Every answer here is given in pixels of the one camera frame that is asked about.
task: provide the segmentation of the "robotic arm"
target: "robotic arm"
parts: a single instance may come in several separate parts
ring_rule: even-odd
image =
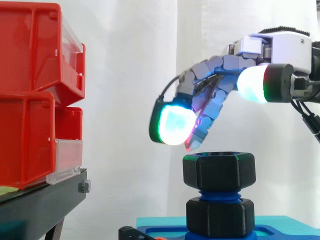
[[[317,47],[320,44],[312,43],[309,33],[291,27],[265,29],[229,44],[226,55],[195,64],[166,86],[150,119],[151,140],[197,149],[229,93],[238,90],[259,103],[291,103],[319,141],[320,117],[304,104],[320,103]],[[176,80],[175,98],[164,102],[165,92]]]

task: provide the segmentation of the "red storage bin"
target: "red storage bin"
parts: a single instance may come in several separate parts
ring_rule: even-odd
[[[47,91],[68,106],[85,97],[85,46],[55,3],[0,1],[0,91]]]
[[[24,189],[80,173],[82,110],[49,92],[0,92],[0,187]]]

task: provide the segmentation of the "metal bracket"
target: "metal bracket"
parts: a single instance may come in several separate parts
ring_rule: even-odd
[[[123,226],[119,229],[119,240],[139,240],[141,239],[139,237],[144,237],[145,240],[156,240],[132,226]]]

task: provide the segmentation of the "black hexagonal nut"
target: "black hexagonal nut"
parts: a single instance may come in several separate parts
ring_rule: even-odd
[[[186,227],[208,238],[244,238],[255,228],[255,210],[251,200],[240,200],[219,203],[193,198],[186,204]]]
[[[205,192],[238,192],[256,182],[255,157],[245,152],[203,152],[183,158],[183,180]]]

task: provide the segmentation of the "black cable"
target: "black cable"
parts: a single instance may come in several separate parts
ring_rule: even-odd
[[[293,100],[291,100],[290,103],[294,107],[294,109],[297,110],[297,112],[301,114],[301,112],[300,112],[298,106],[295,104],[295,102]]]
[[[304,102],[301,102],[302,107],[304,107],[304,109],[311,115],[314,116],[315,114],[310,111],[310,109],[306,106],[306,104]]]
[[[318,86],[318,85],[320,85],[320,81],[308,81],[308,84]]]
[[[160,94],[159,96],[159,99],[163,100],[164,99],[164,96],[165,96],[165,93],[166,91],[170,88],[170,86],[176,81],[179,79],[179,75],[178,76],[175,76],[166,86],[165,88],[163,89],[162,93]]]
[[[299,109],[299,112],[301,113],[301,115],[302,115],[303,117],[306,117],[307,114],[305,114],[304,110],[302,109],[302,107],[301,107],[301,105],[300,105],[300,102],[296,100],[295,103],[296,103],[296,105],[298,106],[298,109]]]

